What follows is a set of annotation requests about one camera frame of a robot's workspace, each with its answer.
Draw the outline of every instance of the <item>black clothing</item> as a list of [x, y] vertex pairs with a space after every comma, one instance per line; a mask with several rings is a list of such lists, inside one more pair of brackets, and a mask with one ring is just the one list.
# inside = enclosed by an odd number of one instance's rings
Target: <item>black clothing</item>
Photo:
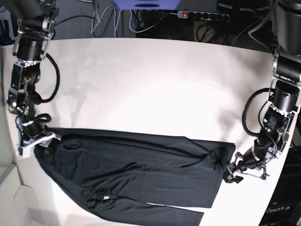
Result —
[[44, 171], [85, 210], [144, 226], [198, 226], [203, 213], [147, 203], [210, 208], [235, 150], [186, 137], [52, 130], [63, 136], [53, 154], [35, 150]]

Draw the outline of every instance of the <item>black jacket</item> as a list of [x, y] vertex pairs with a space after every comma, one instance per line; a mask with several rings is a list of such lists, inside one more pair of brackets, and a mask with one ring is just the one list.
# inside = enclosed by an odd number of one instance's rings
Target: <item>black jacket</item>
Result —
[[82, 208], [144, 226], [198, 226], [210, 208], [235, 146], [126, 132], [53, 129], [52, 154], [37, 147], [44, 171]]

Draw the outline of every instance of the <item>red switch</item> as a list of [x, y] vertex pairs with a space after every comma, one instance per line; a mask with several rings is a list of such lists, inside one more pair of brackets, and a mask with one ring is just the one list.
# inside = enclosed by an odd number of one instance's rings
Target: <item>red switch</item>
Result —
[[188, 18], [188, 13], [187, 12], [183, 12], [183, 18]]

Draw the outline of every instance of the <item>white table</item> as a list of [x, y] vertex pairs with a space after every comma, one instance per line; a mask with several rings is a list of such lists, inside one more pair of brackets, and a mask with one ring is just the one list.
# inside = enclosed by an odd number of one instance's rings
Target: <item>white table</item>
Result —
[[[5, 94], [16, 61], [11, 52], [11, 47], [4, 49]], [[37, 106], [38, 113], [53, 117], [49, 126], [226, 141], [235, 143], [236, 151], [242, 153], [253, 145], [254, 138], [243, 130], [241, 115], [247, 99], [270, 86], [271, 55], [221, 45], [148, 39], [54, 41], [48, 52], [61, 72], [55, 100]], [[54, 85], [55, 71], [45, 60], [37, 91], [47, 98]], [[252, 131], [260, 129], [257, 115], [266, 98], [267, 94], [257, 97], [249, 110], [247, 122]], [[16, 144], [14, 119], [8, 114]], [[205, 213], [200, 225], [257, 226], [287, 152], [288, 147], [268, 164], [271, 176], [267, 181], [245, 176], [238, 185], [222, 182], [211, 209], [191, 208]], [[18, 158], [17, 165], [24, 184], [36, 191], [46, 225], [120, 225], [78, 207], [43, 172], [34, 156]]]

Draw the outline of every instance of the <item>blue object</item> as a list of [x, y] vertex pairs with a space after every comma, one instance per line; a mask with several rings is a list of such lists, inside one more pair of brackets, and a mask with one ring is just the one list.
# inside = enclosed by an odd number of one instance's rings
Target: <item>blue object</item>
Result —
[[115, 0], [119, 9], [175, 10], [180, 0]]

